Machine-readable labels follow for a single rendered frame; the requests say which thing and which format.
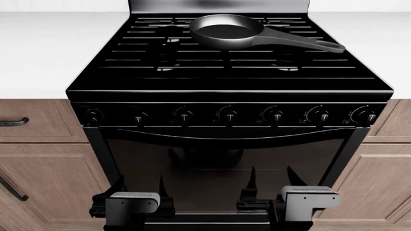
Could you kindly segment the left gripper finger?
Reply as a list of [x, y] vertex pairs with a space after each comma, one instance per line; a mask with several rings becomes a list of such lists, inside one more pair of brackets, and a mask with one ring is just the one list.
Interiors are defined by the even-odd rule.
[[162, 175], [160, 176], [160, 179], [159, 179], [159, 195], [160, 196], [169, 196], [169, 194], [166, 190], [166, 186], [164, 184], [164, 179], [163, 179]]
[[121, 175], [114, 184], [107, 190], [108, 194], [114, 194], [116, 192], [122, 192], [125, 188], [124, 175]]

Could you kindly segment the black gas stove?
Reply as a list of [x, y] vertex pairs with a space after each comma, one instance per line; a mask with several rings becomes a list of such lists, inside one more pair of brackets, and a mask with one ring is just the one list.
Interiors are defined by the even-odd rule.
[[[274, 30], [339, 44], [309, 18], [309, 5], [310, 0], [128, 0], [128, 19], [68, 86], [68, 100], [83, 129], [352, 126], [367, 128], [368, 134], [394, 90], [347, 49], [332, 53], [265, 45], [221, 50], [199, 44], [189, 32], [199, 17], [241, 15]], [[329, 112], [328, 120], [307, 121], [307, 111], [319, 105]], [[351, 113], [367, 105], [376, 119], [354, 123]], [[218, 111], [226, 106], [238, 113], [232, 124], [219, 120]], [[274, 106], [283, 112], [278, 124], [263, 119], [263, 111]], [[192, 110], [190, 123], [176, 120], [180, 107]], [[87, 109], [100, 110], [103, 122], [88, 124]], [[144, 126], [133, 124], [135, 110], [148, 113]], [[314, 209], [311, 221], [285, 221], [285, 206], [284, 200], [277, 202], [270, 213], [176, 211], [171, 218], [147, 218], [144, 230], [312, 231], [315, 213], [325, 210]]]

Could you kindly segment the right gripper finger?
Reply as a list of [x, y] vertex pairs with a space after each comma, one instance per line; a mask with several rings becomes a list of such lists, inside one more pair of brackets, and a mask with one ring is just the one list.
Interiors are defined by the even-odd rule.
[[287, 167], [287, 175], [291, 186], [302, 186], [302, 179], [293, 171], [291, 167]]
[[251, 169], [250, 178], [249, 178], [247, 186], [244, 188], [244, 190], [246, 190], [246, 191], [256, 191], [257, 190], [255, 167], [252, 167], [252, 169]]

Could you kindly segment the black stove knob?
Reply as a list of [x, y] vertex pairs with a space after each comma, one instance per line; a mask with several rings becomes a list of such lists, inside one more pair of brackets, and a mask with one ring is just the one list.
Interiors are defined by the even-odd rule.
[[226, 106], [218, 111], [218, 117], [222, 124], [232, 124], [237, 120], [238, 113], [234, 107]]
[[329, 118], [329, 112], [323, 105], [319, 105], [309, 109], [306, 113], [307, 121], [314, 123], [314, 124], [323, 124]]
[[279, 107], [268, 107], [263, 111], [263, 119], [270, 124], [278, 124], [283, 118], [283, 112]]
[[87, 109], [85, 112], [85, 120], [88, 124], [100, 124], [104, 120], [104, 115], [98, 109]]
[[132, 111], [132, 122], [136, 126], [144, 126], [148, 121], [148, 113], [145, 111]]
[[176, 109], [175, 117], [180, 124], [188, 124], [193, 118], [193, 112], [188, 107], [180, 107]]
[[370, 124], [376, 119], [376, 113], [367, 105], [355, 109], [350, 119], [357, 124]]

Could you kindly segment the black glass oven door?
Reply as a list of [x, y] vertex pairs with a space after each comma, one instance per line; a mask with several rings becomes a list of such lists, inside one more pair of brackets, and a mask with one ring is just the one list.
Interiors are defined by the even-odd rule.
[[181, 148], [112, 139], [115, 128], [86, 126], [83, 130], [113, 184], [124, 175], [125, 191], [156, 192], [163, 176], [168, 194], [179, 213], [235, 213], [240, 192], [247, 186], [252, 167], [256, 170], [257, 198], [269, 200], [291, 186], [287, 167], [302, 185], [335, 184], [365, 138], [367, 128], [354, 128], [346, 139], [326, 140], [260, 149]]

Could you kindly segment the black frying pan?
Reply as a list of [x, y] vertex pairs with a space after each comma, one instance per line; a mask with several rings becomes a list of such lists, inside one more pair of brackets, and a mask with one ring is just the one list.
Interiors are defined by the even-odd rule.
[[345, 47], [333, 42], [305, 38], [264, 26], [241, 15], [206, 15], [189, 25], [191, 37], [203, 46], [239, 50], [253, 46], [280, 45], [343, 53]]

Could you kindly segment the brown wooden cabinet door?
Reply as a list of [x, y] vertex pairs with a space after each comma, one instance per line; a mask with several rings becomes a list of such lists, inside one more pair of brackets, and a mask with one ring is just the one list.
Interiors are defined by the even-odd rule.
[[411, 225], [411, 144], [362, 144], [333, 188], [315, 225]]
[[110, 187], [89, 144], [0, 144], [0, 231], [103, 231], [92, 196]]

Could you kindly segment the brown wooden drawer front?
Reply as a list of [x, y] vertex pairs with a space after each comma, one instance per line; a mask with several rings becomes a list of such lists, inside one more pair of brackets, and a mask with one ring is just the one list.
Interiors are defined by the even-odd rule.
[[390, 99], [364, 143], [411, 143], [411, 99]]
[[75, 113], [66, 99], [0, 99], [3, 142], [87, 142]]

